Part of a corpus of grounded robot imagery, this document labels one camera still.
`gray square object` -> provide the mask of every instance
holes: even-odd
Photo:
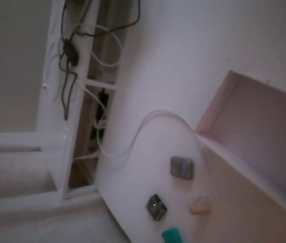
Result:
[[[189,158],[172,157],[170,173],[184,180],[193,179],[193,161]]]

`power adapter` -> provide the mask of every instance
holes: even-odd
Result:
[[[63,41],[63,51],[67,57],[67,60],[73,67],[76,67],[79,60],[78,52],[72,42],[68,39]]]

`wall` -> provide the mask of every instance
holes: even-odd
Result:
[[[0,0],[0,132],[35,131],[50,0]]]
[[[126,43],[106,150],[123,151],[143,117],[155,109],[176,112],[195,128],[230,70],[286,91],[286,1],[142,1],[141,21]],[[169,175],[174,155],[194,159],[192,182]],[[184,242],[202,242],[202,225],[224,239],[203,242],[249,242],[232,239],[223,227],[230,221],[227,215],[222,221],[211,216],[211,226],[189,214],[191,200],[212,194],[205,172],[193,135],[175,119],[158,117],[144,126],[128,156],[99,161],[97,187],[133,242],[162,242],[162,231],[173,226]],[[144,208],[155,193],[168,207],[159,223]],[[267,238],[272,241],[259,242],[286,242],[286,225],[271,230]]]

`small beige object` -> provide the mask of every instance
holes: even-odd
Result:
[[[193,205],[190,206],[190,212],[194,215],[209,215],[212,211],[210,201],[207,197],[198,197]]]

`black cable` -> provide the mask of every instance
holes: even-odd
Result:
[[[67,112],[68,108],[67,108],[67,106],[65,105],[65,102],[64,102],[64,92],[65,92],[67,79],[68,79],[68,65],[69,65],[69,63],[67,62],[67,64],[66,64],[66,72],[65,72],[65,79],[64,79],[64,84],[63,84],[63,87],[62,87],[62,92],[61,92],[61,101],[62,101],[62,105],[63,105],[64,120],[68,119],[68,112]]]
[[[66,4],[64,4],[64,7],[63,7],[63,12],[62,12],[62,21],[61,21],[61,40],[63,43],[65,43],[65,39],[63,37],[63,26],[64,26],[64,15],[65,15],[65,10],[66,10]],[[72,35],[70,37],[70,41],[71,39],[74,37],[74,31],[72,32]],[[75,85],[75,82],[77,80],[77,73],[76,72],[72,72],[69,70],[69,65],[70,65],[70,62],[67,58],[66,60],[66,69],[64,69],[62,67],[62,59],[65,55],[65,52],[63,51],[61,55],[59,55],[59,62],[58,62],[58,67],[61,71],[65,72],[65,79],[64,79],[64,83],[63,83],[63,87],[62,87],[62,91],[61,91],[61,102],[62,102],[62,105],[63,105],[63,112],[64,112],[64,120],[68,120],[68,114],[69,114],[69,107],[70,107],[70,102],[71,102],[71,96],[72,96],[72,91],[73,91],[73,88],[74,88],[74,85]],[[69,74],[73,74],[74,75],[74,79],[73,79],[73,82],[70,86],[70,90],[68,92],[68,97],[67,97],[67,102],[65,104],[65,101],[64,101],[64,94],[65,94],[65,89],[66,89],[66,84],[67,84],[67,80],[68,80],[68,75]]]
[[[64,15],[65,15],[65,10],[66,10],[66,4],[64,4],[64,7],[63,7],[62,20],[61,20],[61,38],[62,38],[62,41],[63,41],[63,42],[64,42],[63,27],[64,27]]]
[[[125,29],[125,28],[131,27],[131,26],[137,24],[139,22],[140,16],[141,16],[141,2],[140,2],[140,0],[137,0],[137,3],[138,3],[138,13],[137,13],[137,19],[134,22],[132,22],[130,24],[123,25],[123,26],[119,26],[119,27],[116,27],[114,29],[111,29],[111,30],[108,30],[108,31],[105,31],[105,32],[102,32],[102,33],[98,33],[98,34],[88,34],[88,33],[80,33],[80,32],[77,32],[76,34],[79,35],[79,36],[89,36],[89,37],[96,38],[96,37],[100,37],[100,36],[103,36],[103,35],[106,35],[106,34],[109,34],[109,33],[112,33],[112,32],[118,31],[118,30],[121,30],[121,29]],[[64,4],[64,7],[63,7],[62,20],[61,20],[61,40],[62,40],[63,44],[66,41],[64,39],[64,36],[63,36],[65,11],[66,11],[66,4]],[[72,31],[72,34],[71,34],[71,36],[70,36],[70,38],[68,40],[72,41],[74,36],[75,36],[75,30]],[[64,84],[63,84],[62,92],[61,92],[61,101],[62,101],[63,111],[64,111],[64,120],[68,120],[71,95],[72,95],[73,87],[74,87],[75,82],[77,80],[77,73],[76,72],[72,72],[72,71],[69,70],[70,60],[68,58],[66,60],[66,69],[64,69],[62,67],[61,62],[62,62],[62,59],[63,59],[64,56],[65,56],[65,52],[63,51],[62,54],[59,56],[58,67],[59,67],[59,69],[61,71],[65,72],[65,80],[64,80]],[[73,79],[73,82],[72,82],[72,84],[70,86],[70,90],[69,90],[68,97],[67,97],[67,103],[65,104],[64,93],[65,93],[66,84],[67,84],[67,80],[68,80],[68,75],[69,74],[73,74],[74,75],[74,79]]]
[[[102,33],[98,33],[98,34],[82,33],[82,32],[79,32],[79,31],[76,34],[79,35],[79,36],[88,36],[88,37],[96,38],[96,37],[100,37],[100,36],[103,36],[103,35],[106,35],[106,34],[109,34],[109,33],[112,33],[112,32],[118,31],[118,30],[121,30],[121,29],[125,29],[125,28],[128,28],[128,27],[131,27],[131,26],[137,24],[139,22],[139,20],[140,20],[140,17],[141,17],[141,1],[137,0],[137,4],[138,4],[138,6],[137,6],[137,8],[138,8],[137,19],[133,23],[125,24],[125,25],[122,25],[122,26],[116,27],[114,29],[111,29],[111,30],[108,30],[108,31],[105,31],[105,32],[102,32]]]

